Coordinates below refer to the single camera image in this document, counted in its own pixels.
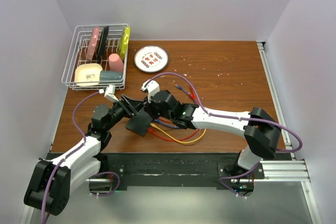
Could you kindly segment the black network switch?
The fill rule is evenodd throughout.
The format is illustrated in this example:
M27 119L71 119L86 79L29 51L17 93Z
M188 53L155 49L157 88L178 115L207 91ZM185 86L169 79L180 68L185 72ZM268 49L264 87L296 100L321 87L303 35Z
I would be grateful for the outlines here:
M148 131L152 117L143 109L127 122L125 128L141 137L144 137Z

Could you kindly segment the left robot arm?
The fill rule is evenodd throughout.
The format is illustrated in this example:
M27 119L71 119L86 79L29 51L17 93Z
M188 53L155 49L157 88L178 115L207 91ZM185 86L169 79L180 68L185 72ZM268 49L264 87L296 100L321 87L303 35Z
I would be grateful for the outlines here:
M24 204L41 211L41 222L57 216L65 208L70 195L88 178L103 178L109 165L101 152L111 140L110 129L123 118L134 118L146 105L146 100L126 96L116 99L110 108L104 104L93 110L87 132L80 127L81 140L54 159L40 159L31 176Z

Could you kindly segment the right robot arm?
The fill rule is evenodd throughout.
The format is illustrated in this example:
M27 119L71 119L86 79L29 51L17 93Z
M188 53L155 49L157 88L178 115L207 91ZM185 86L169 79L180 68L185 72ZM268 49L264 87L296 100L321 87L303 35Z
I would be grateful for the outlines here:
M254 107L250 112L213 110L181 103L171 92L161 90L148 95L145 111L154 119L168 119L181 129L210 129L245 138L247 146L234 165L234 173L239 178L246 178L258 162L276 155L281 129L261 108Z

